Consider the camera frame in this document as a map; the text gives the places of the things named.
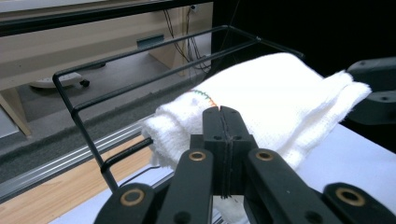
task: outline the wooden floor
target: wooden floor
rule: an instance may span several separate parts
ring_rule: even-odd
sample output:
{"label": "wooden floor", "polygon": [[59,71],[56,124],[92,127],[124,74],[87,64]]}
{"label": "wooden floor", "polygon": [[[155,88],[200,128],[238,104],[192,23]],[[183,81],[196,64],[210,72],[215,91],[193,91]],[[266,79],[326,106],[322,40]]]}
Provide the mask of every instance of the wooden floor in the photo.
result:
{"label": "wooden floor", "polygon": [[[135,139],[103,154],[104,160],[143,140]],[[144,148],[111,169],[117,181],[149,163],[151,151]],[[0,204],[0,223],[49,223],[107,188],[95,160],[87,161],[42,185]]]}

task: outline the black wire rack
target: black wire rack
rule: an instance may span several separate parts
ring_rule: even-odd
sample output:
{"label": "black wire rack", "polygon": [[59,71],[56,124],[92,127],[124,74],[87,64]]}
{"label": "black wire rack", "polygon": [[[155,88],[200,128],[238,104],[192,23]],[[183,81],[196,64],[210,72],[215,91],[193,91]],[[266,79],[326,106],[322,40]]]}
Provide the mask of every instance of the black wire rack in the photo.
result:
{"label": "black wire rack", "polygon": [[[196,36],[199,35],[206,35],[206,34],[214,34],[217,32],[226,32],[226,36],[231,36],[231,35],[241,35],[242,37],[244,37],[246,39],[246,41],[243,41],[241,43],[235,44],[235,45],[224,45],[222,46],[222,48],[214,53],[211,53],[210,55],[206,55],[205,57],[201,57],[201,58],[197,58],[196,60],[193,61],[189,61],[186,62],[184,64],[182,64],[181,66],[168,70],[156,77],[152,77],[152,78],[148,78],[145,81],[141,81],[138,83],[134,83],[128,86],[125,86],[123,88],[120,88],[118,90],[115,91],[111,91],[109,93],[103,94],[101,96],[98,96],[94,99],[91,99],[89,101],[77,104],[77,105],[73,105],[70,101],[69,96],[66,93],[66,90],[64,88],[64,86],[62,85],[60,78],[62,76],[65,76],[67,74],[73,73],[73,72],[77,72],[79,70],[83,70],[83,69],[87,69],[90,67],[94,67],[94,66],[99,66],[101,64],[104,63],[109,63],[112,61],[116,61],[118,59],[122,59],[128,56],[132,56],[135,55],[137,53],[141,53],[147,50],[151,50],[151,49],[156,49],[156,48],[160,48],[163,47],[165,45],[169,45],[169,44],[175,44],[177,42],[180,41],[184,41],[184,40],[188,40],[191,38],[195,38]],[[221,59],[229,54],[235,53],[238,50],[242,50],[242,49],[246,49],[248,47],[252,47],[254,45],[265,45],[268,46],[272,49],[276,49],[276,50],[280,50],[280,51],[286,51],[289,53],[292,53],[294,55],[296,55],[297,57],[303,58],[304,55],[296,50],[293,49],[289,49],[286,47],[283,47],[281,45],[278,45],[277,43],[268,41],[268,40],[264,40],[260,37],[257,37],[255,35],[251,35],[247,32],[244,32],[242,30],[239,30],[235,27],[232,26],[219,26],[219,27],[214,27],[212,29],[206,30],[206,31],[202,31],[200,33],[196,33],[196,34],[191,34],[191,35],[185,35],[179,38],[173,38],[171,40],[168,41],[164,41],[162,43],[158,43],[158,44],[154,44],[151,46],[147,46],[144,47],[142,49],[136,49],[130,52],[126,52],[126,53],[122,53],[119,55],[115,55],[112,57],[108,57],[102,60],[98,60],[95,62],[91,62],[91,63],[85,63],[73,68],[69,68],[69,69],[65,69],[63,71],[57,72],[53,75],[52,80],[55,84],[55,87],[57,89],[57,91],[61,94],[61,97],[68,109],[68,111],[70,112],[70,115],[72,117],[72,120],[75,122],[76,126],[78,127],[79,131],[81,132],[83,138],[85,139],[90,151],[92,152],[92,155],[94,156],[94,158],[96,159],[99,167],[100,167],[100,172],[102,173],[103,178],[105,179],[105,181],[107,182],[109,188],[111,189],[112,192],[116,191],[119,188],[118,183],[116,182],[114,175],[111,173],[110,171],[110,167],[112,165],[114,165],[115,163],[122,161],[123,159],[133,155],[134,153],[136,153],[137,151],[139,151],[140,149],[147,147],[149,145],[151,145],[153,143],[153,140],[148,137],[140,142],[138,142],[137,144],[126,148],[125,150],[119,152],[118,154],[108,158],[107,160],[103,160],[102,156],[100,155],[95,143],[92,140],[92,137],[90,136],[90,134],[87,131],[86,126],[84,125],[84,122],[80,116],[80,112],[84,109],[87,109],[91,106],[94,105],[98,105],[104,101],[107,101],[109,99],[112,99],[114,97],[120,96],[126,92],[130,92],[133,90],[136,90],[137,88],[143,87],[145,85],[148,85],[149,83],[152,83],[154,81],[157,81],[159,79],[165,78],[165,77],[169,77],[173,74],[179,73],[185,69],[189,69],[193,66],[205,63],[205,62],[214,62],[214,61],[221,61]]]}

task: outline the white cloth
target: white cloth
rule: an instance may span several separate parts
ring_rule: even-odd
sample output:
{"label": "white cloth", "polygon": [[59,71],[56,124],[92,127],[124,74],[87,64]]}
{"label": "white cloth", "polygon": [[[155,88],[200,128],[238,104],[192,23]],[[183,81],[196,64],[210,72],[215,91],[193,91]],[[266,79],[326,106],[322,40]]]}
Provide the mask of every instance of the white cloth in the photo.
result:
{"label": "white cloth", "polygon": [[[277,53],[225,69],[160,106],[142,134],[154,140],[152,162],[175,169],[190,134],[202,133],[202,112],[225,105],[239,111],[259,147],[277,151],[295,169],[370,92],[344,71],[323,78],[295,56]],[[214,201],[229,223],[246,215],[242,204],[239,196]]]}

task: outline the white towel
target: white towel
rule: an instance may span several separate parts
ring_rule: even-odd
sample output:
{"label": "white towel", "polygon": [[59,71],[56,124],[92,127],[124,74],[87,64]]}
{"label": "white towel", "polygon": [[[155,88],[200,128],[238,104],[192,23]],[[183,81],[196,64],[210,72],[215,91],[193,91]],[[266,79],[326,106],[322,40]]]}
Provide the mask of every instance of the white towel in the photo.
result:
{"label": "white towel", "polygon": [[[259,147],[277,151],[296,169],[370,92],[344,71],[323,78],[295,56],[277,53],[225,69],[160,106],[142,134],[154,140],[152,162],[175,169],[190,134],[202,133],[202,112],[225,105],[239,111]],[[228,223],[246,219],[242,204],[240,196],[214,200]]]}

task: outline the black wire frame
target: black wire frame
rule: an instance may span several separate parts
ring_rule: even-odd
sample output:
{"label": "black wire frame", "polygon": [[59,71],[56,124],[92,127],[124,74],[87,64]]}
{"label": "black wire frame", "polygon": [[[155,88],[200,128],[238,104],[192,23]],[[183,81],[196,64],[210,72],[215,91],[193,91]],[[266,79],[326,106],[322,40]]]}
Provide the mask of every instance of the black wire frame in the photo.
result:
{"label": "black wire frame", "polygon": [[[147,50],[150,50],[150,49],[156,49],[156,48],[159,48],[159,47],[163,47],[165,45],[174,44],[174,43],[176,43],[178,41],[183,41],[183,40],[186,40],[186,39],[189,39],[189,38],[194,38],[194,37],[196,37],[198,35],[205,35],[205,34],[215,33],[215,32],[219,32],[219,31],[226,31],[227,33],[228,32],[232,32],[232,33],[236,33],[236,34],[242,35],[244,37],[247,37],[247,41],[244,42],[244,43],[238,44],[236,46],[231,46],[231,47],[229,47],[227,49],[221,49],[219,52],[212,53],[212,54],[210,54],[210,55],[208,55],[206,57],[197,59],[195,61],[187,62],[187,63],[181,65],[180,67],[177,67],[177,68],[174,68],[172,70],[166,71],[166,72],[160,74],[157,77],[149,78],[149,79],[147,79],[145,81],[142,81],[142,82],[139,82],[139,83],[135,83],[135,84],[123,87],[121,89],[106,93],[104,95],[101,95],[99,97],[96,97],[94,99],[91,99],[89,101],[86,101],[86,102],[78,104],[78,105],[73,105],[71,103],[71,101],[70,101],[70,99],[69,99],[64,87],[62,86],[61,81],[60,81],[60,77],[65,76],[65,75],[70,74],[70,73],[73,73],[73,72],[77,72],[77,71],[85,69],[85,68],[90,68],[90,67],[93,67],[93,66],[96,66],[96,65],[100,65],[100,64],[103,64],[103,63],[109,63],[109,62],[112,62],[112,61],[116,61],[118,59],[121,59],[121,58],[124,58],[124,57],[128,57],[128,56],[132,56],[132,55],[135,55],[137,53],[141,53],[141,52],[144,52],[144,51],[147,51]],[[102,173],[103,178],[107,182],[107,184],[108,184],[109,188],[111,189],[111,191],[114,192],[115,190],[118,189],[119,186],[118,186],[113,174],[111,174],[111,171],[109,169],[111,167],[111,165],[113,165],[114,163],[122,160],[123,158],[126,158],[126,157],[134,154],[136,151],[138,151],[138,150],[140,150],[140,149],[142,149],[144,147],[149,146],[150,144],[153,143],[153,140],[151,138],[146,138],[145,140],[135,144],[132,147],[129,147],[129,148],[125,149],[124,151],[122,151],[122,152],[114,155],[113,157],[107,159],[106,161],[104,161],[103,158],[101,157],[98,149],[96,148],[96,145],[92,141],[92,138],[90,137],[89,133],[87,132],[87,129],[84,126],[84,123],[83,123],[83,121],[82,121],[82,119],[81,119],[81,117],[79,115],[79,112],[81,110],[83,110],[83,109],[86,109],[86,108],[90,107],[90,106],[100,104],[100,103],[102,103],[102,102],[104,102],[106,100],[112,99],[112,98],[117,97],[119,95],[122,95],[122,94],[124,94],[126,92],[133,91],[133,90],[135,90],[137,88],[143,87],[143,86],[145,86],[145,85],[147,85],[147,84],[149,84],[151,82],[157,81],[159,79],[162,79],[162,78],[165,78],[165,77],[169,77],[169,76],[171,76],[171,75],[173,75],[175,73],[181,72],[181,71],[183,71],[185,69],[188,69],[190,67],[193,67],[195,65],[198,65],[198,64],[201,64],[201,63],[204,63],[204,62],[208,62],[208,61],[212,61],[212,60],[215,60],[215,59],[218,59],[218,58],[222,58],[222,57],[224,57],[224,56],[226,56],[228,54],[237,52],[240,49],[245,49],[247,47],[250,47],[250,46],[253,46],[253,45],[256,45],[256,44],[264,44],[264,45],[267,45],[267,46],[269,46],[271,48],[278,49],[280,51],[286,51],[286,52],[289,52],[289,53],[292,53],[292,54],[296,55],[299,58],[303,58],[304,57],[304,55],[301,52],[298,52],[298,51],[296,51],[294,49],[289,49],[289,48],[286,48],[284,46],[281,46],[281,45],[278,45],[276,43],[273,43],[271,41],[264,40],[262,38],[259,38],[259,37],[255,36],[255,35],[251,35],[249,33],[246,33],[244,31],[239,30],[237,28],[234,28],[232,26],[223,25],[223,26],[215,27],[215,28],[200,32],[200,33],[196,33],[196,34],[192,34],[192,35],[185,35],[185,36],[182,36],[182,37],[179,37],[179,38],[174,38],[174,39],[171,39],[171,40],[168,40],[168,41],[164,41],[164,42],[159,43],[159,44],[155,44],[155,45],[152,45],[152,46],[147,46],[147,47],[142,48],[142,49],[136,49],[136,50],[133,50],[133,51],[130,51],[130,52],[122,53],[122,54],[115,55],[115,56],[112,56],[112,57],[107,57],[107,58],[104,58],[104,59],[101,59],[101,60],[97,60],[97,61],[94,61],[94,62],[91,62],[91,63],[85,63],[85,64],[82,64],[82,65],[79,65],[79,66],[75,66],[75,67],[72,67],[72,68],[69,68],[69,69],[65,69],[65,70],[62,70],[62,71],[59,71],[59,72],[55,73],[53,75],[53,77],[52,77],[52,81],[55,84],[55,87],[56,87],[57,91],[60,93],[60,95],[61,95],[61,97],[62,97],[62,99],[63,99],[63,101],[64,101],[64,103],[65,103],[65,105],[67,107],[67,109],[69,110],[73,121],[75,122],[75,124],[78,127],[79,131],[81,132],[83,138],[87,142],[87,146],[89,147],[90,151],[92,152],[92,155],[94,156],[94,158],[96,159],[99,167],[101,168],[101,173]]]}

